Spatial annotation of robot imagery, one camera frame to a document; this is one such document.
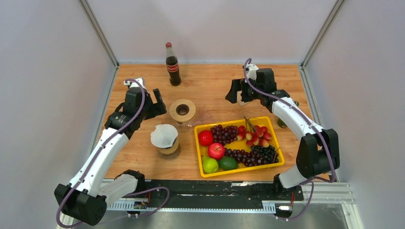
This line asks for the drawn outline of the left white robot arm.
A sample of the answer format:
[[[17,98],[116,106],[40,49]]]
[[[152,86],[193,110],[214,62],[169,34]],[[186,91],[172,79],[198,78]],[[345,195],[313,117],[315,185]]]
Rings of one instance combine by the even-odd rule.
[[[56,187],[56,220],[60,227],[69,229],[82,223],[95,226],[120,198],[139,198],[151,192],[146,190],[145,176],[134,170],[124,171],[105,186],[102,181],[141,122],[167,112],[159,89],[153,89],[153,94],[156,103],[143,87],[129,88],[124,102],[107,118],[102,136],[85,164],[67,185]]]

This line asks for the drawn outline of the clear glass dripper cone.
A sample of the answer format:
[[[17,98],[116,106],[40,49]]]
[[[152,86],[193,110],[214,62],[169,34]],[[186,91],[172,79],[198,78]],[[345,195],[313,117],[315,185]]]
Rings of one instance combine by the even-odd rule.
[[[207,106],[203,105],[196,111],[192,124],[194,126],[201,125],[201,124],[204,124],[204,123],[210,121],[211,118],[212,118],[212,115],[211,115],[210,111],[208,110]]]

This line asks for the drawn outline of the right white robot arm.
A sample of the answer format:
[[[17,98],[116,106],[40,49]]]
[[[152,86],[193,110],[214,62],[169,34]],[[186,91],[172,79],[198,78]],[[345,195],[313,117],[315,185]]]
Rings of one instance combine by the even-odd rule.
[[[280,118],[300,141],[296,164],[275,176],[273,194],[285,199],[292,187],[303,185],[320,174],[332,173],[340,167],[338,134],[312,121],[294,103],[285,90],[277,89],[274,72],[270,68],[258,68],[255,64],[244,67],[244,78],[234,79],[226,100],[235,104],[259,100],[269,112]]]

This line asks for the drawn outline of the white paper coffee filter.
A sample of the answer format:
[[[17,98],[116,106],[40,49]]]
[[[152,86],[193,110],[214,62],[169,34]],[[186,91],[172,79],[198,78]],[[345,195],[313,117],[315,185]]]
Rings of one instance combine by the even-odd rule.
[[[155,130],[150,133],[150,141],[157,148],[172,147],[177,137],[177,129],[169,124],[157,125]]]

